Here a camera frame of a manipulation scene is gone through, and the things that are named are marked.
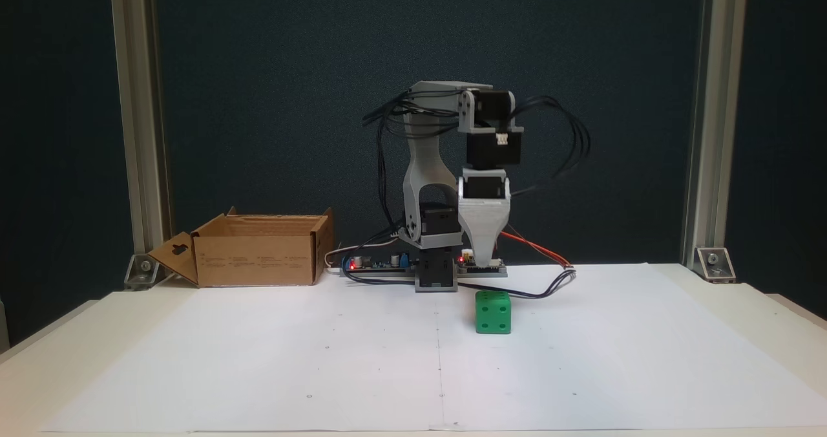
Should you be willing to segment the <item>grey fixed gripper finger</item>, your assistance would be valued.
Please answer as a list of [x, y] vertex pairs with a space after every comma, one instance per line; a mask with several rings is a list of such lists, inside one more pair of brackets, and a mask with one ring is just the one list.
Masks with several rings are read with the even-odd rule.
[[490, 265], [494, 244], [508, 222], [508, 198], [459, 198], [459, 222], [472, 244], [476, 265]]

